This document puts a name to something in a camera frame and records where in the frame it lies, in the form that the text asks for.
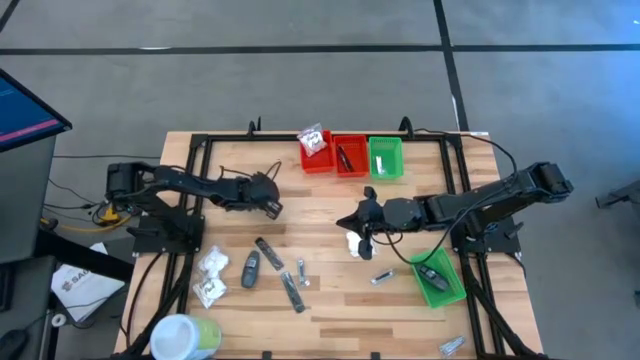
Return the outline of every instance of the wooden table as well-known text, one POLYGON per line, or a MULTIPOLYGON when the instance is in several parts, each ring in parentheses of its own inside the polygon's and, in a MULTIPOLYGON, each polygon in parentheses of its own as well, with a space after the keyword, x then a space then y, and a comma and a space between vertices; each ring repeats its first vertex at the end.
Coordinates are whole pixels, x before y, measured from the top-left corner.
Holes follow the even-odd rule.
MULTIPOLYGON (((191 135, 168 133, 161 163, 184 166, 191 135)), ((491 146, 470 138, 464 138, 463 144, 472 187, 497 180, 491 146)), ((373 182, 369 178, 340 179, 335 174, 305 175, 300 168, 296 142, 214 143, 210 178, 218 177, 219 165, 254 173, 265 172, 281 160, 276 183, 284 205, 280 217, 272 221, 262 212, 225 212, 205 201, 206 232, 201 254, 217 245, 230 257, 230 264, 221 276, 229 289, 209 310, 190 289, 187 313, 212 318, 220 324, 223 340, 217 357, 260 358, 262 351, 269 350, 276 359, 362 359, 369 358, 371 352, 380 352, 382 358, 439 358, 438 346, 459 335, 465 336, 467 342, 456 356, 475 357, 465 301, 429 308, 411 269, 390 248, 378 246, 379 254, 372 261, 354 259, 346 248, 345 230, 335 225, 337 219, 355 211, 357 202, 363 199, 365 185, 374 185, 380 203, 393 197, 446 192, 437 144, 404 143, 403 150, 404 176, 393 182, 373 182), (293 311, 279 273, 264 257, 256 287, 246 290, 240 286, 244 261, 259 236, 274 247, 284 260, 285 270, 292 274, 297 273, 296 259, 305 259, 311 281, 308 288, 300 290, 307 306, 305 312, 293 311), (370 279, 389 268, 395 268, 398 275, 381 286, 372 286, 370 279)), ((453 149, 450 154, 455 159, 453 149)), ((200 168, 200 159, 201 155, 196 160, 196 169, 200 168)), ((460 192, 455 160, 452 163, 460 192)), ((178 202, 177 193, 166 192, 162 197, 169 204, 178 202)), ((410 256, 432 248, 441 236, 441 232, 405 234, 398 248, 410 256)), ((445 241, 444 247, 461 276, 450 241, 445 241)), ((131 289, 138 286, 152 258, 153 255, 145 255, 136 261, 131 289)), ((132 339, 157 309, 166 258, 163 256, 155 264, 143 284, 134 313, 132 339)), ((489 256, 488 264, 502 315, 525 344, 534 351, 542 351, 522 269, 500 254, 489 256)), ((129 293, 125 314, 132 296, 133 291, 129 293)), ((487 351, 492 352, 488 319, 483 310, 481 320, 487 351)), ((121 333, 115 351, 124 348, 121 333)))

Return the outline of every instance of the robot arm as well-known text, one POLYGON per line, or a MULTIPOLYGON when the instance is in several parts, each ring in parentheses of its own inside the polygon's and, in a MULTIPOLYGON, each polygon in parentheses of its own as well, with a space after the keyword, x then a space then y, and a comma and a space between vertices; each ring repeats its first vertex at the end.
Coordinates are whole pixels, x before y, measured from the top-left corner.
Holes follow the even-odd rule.
POLYGON ((360 256, 370 260, 372 234, 441 230, 468 212, 461 222, 466 235, 477 238, 491 233, 500 221, 531 204, 560 202, 572 191, 571 182, 564 178, 556 164, 540 162, 505 180, 459 195, 395 198, 387 200, 384 206, 377 203, 373 188, 367 187, 367 199, 358 204, 356 212, 336 224, 360 235, 360 256))
POLYGON ((260 209, 271 219, 282 211, 275 182, 258 172, 251 177, 200 179, 179 167, 151 166, 143 162, 111 164, 107 170, 108 200, 135 205, 152 216, 162 216, 164 206, 155 199, 160 191, 172 190, 209 199, 227 211, 260 209))

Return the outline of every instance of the computer monitor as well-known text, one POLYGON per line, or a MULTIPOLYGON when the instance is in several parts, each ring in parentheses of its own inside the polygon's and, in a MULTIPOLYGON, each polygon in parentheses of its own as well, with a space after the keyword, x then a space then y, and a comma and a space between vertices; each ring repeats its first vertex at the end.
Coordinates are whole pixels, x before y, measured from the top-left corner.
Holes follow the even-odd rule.
POLYGON ((67 119, 0 69, 0 152, 70 129, 67 119))

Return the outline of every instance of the concrete floor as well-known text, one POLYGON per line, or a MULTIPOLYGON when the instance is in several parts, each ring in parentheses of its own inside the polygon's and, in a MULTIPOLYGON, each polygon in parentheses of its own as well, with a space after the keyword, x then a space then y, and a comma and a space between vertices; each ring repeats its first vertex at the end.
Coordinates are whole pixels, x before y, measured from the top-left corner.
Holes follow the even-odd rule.
MULTIPOLYGON (((0 0, 0 10, 8 2, 0 0)), ((640 43, 634 1, 444 3, 454 45, 640 43)), ((439 39, 428 0, 21 0, 0 48, 439 39)), ((489 131, 521 167, 559 163, 576 187, 562 204, 517 216, 525 222, 527 282, 546 353, 637 358, 640 224, 628 204, 598 210, 593 198, 640 178, 640 54, 456 53, 455 61, 471 130, 489 131)), ((457 129, 439 52, 4 56, 0 67, 74 123, 58 137, 58 154, 159 155, 166 131, 245 129, 258 116, 269 130, 317 121, 340 130, 392 130, 404 115, 416 126, 457 129)), ((508 163, 498 160, 508 174, 508 163)), ((108 163, 59 159, 51 178, 100 199, 108 163)), ((77 204, 53 187, 47 201, 77 204)), ((67 236, 88 245, 122 233, 67 236)), ((126 241, 111 243, 127 252, 126 241)), ((123 298, 105 307, 90 330, 64 328, 57 359, 109 354, 118 331, 111 316, 122 311, 123 298)))

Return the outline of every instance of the green bin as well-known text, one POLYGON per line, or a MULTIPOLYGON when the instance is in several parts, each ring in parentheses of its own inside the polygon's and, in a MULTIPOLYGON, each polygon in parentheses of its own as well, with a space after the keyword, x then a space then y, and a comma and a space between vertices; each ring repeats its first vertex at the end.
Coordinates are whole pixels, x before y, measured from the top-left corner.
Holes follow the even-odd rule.
POLYGON ((369 169, 371 177, 375 179, 395 179, 404 175, 402 139, 398 137, 370 137, 369 169), (379 171, 378 161, 383 171, 379 171))
MULTIPOLYGON (((429 256, 430 253, 431 251, 429 250, 422 254, 414 255, 411 257, 411 261, 423 260, 429 256)), ((449 282, 449 289, 447 289, 447 291, 440 291, 428 282, 424 281, 418 275, 416 267, 411 266, 413 274, 418 281, 418 285, 420 285, 420 289, 422 290, 422 295, 424 295, 424 298, 427 300, 427 304, 429 304, 430 307, 436 309, 467 297, 467 292, 464 290, 464 286, 462 286, 462 283, 460 282, 458 273, 456 273, 456 269, 454 269, 451 259, 449 259, 449 255, 447 255, 447 252, 443 248, 436 250, 436 253, 433 254, 429 261, 427 261, 426 265, 439 272, 449 282)))

